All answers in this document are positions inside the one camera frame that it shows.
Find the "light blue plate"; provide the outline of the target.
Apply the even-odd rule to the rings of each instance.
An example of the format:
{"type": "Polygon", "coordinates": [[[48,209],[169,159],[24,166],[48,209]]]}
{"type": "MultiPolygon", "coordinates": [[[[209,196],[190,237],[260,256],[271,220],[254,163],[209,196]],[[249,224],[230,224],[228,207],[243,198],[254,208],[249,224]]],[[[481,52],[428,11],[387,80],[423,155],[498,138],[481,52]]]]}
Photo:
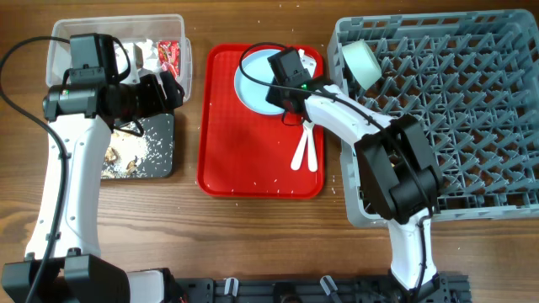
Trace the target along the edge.
{"type": "MultiPolygon", "coordinates": [[[[262,82],[272,82],[274,73],[268,58],[280,50],[267,48],[256,50],[242,60],[243,70],[250,76],[262,82]]],[[[258,84],[246,78],[238,67],[234,77],[234,88],[240,101],[250,110],[263,115],[278,115],[283,109],[265,100],[269,87],[258,84]]]]}

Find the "white napkin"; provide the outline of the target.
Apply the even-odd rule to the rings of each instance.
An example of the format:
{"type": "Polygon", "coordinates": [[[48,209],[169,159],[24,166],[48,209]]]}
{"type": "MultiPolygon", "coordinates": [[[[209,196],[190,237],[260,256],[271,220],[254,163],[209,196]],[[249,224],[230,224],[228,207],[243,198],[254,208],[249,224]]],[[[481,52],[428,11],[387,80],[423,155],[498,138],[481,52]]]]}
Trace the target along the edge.
{"type": "Polygon", "coordinates": [[[156,76],[163,70],[157,55],[157,44],[152,40],[124,43],[123,48],[115,45],[116,66],[119,74],[125,72],[128,61],[131,66],[130,73],[121,83],[136,84],[143,76],[155,74],[156,76]]]}

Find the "red snack wrapper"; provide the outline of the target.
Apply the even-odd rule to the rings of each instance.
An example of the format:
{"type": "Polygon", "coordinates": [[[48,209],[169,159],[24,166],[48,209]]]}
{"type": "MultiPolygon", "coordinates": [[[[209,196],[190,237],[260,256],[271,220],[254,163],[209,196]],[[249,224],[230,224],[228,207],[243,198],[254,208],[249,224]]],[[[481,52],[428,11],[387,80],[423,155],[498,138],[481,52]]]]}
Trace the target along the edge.
{"type": "Polygon", "coordinates": [[[157,55],[160,67],[164,72],[170,72],[174,78],[180,73],[180,48],[177,40],[160,40],[157,43],[157,55]]]}

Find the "green bowl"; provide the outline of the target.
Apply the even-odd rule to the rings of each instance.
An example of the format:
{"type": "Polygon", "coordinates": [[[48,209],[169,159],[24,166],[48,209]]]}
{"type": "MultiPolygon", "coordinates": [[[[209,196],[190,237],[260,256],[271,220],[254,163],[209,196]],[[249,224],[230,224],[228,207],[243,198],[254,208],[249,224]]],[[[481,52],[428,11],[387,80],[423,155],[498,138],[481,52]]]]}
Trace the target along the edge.
{"type": "Polygon", "coordinates": [[[368,90],[379,78],[382,69],[371,48],[364,40],[358,40],[342,47],[344,61],[359,85],[368,90]]]}

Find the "yellow cup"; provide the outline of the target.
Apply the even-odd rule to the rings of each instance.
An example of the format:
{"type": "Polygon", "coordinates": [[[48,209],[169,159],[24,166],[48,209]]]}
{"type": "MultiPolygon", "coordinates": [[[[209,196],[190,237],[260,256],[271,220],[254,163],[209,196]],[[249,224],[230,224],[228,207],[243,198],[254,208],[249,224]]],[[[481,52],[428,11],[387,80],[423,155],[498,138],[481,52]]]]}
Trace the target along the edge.
{"type": "Polygon", "coordinates": [[[399,166],[402,162],[402,158],[395,153],[389,156],[389,160],[393,167],[399,166]]]}

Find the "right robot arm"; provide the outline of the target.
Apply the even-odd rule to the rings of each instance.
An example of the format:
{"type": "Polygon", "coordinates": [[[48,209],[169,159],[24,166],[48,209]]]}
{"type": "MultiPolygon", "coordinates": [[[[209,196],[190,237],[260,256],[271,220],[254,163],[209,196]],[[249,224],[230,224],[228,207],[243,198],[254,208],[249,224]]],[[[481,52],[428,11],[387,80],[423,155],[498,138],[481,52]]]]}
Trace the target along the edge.
{"type": "Polygon", "coordinates": [[[430,224],[441,183],[419,121],[410,114],[395,118],[372,111],[322,77],[295,88],[273,79],[267,100],[332,131],[354,149],[360,189],[387,221],[391,274],[403,290],[418,295],[437,275],[430,224]]]}

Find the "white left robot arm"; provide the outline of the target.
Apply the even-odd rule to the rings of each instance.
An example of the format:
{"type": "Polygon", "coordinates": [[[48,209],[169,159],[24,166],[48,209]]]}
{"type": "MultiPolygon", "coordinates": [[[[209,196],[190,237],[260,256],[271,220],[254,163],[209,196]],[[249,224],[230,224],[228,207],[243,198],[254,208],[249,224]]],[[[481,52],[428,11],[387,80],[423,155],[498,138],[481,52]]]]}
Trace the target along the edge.
{"type": "Polygon", "coordinates": [[[127,273],[100,257],[101,170],[116,120],[137,122],[182,105],[170,72],[124,84],[102,67],[68,71],[44,99],[49,158],[38,222],[24,261],[3,267],[15,302],[181,302],[166,268],[127,273]]]}

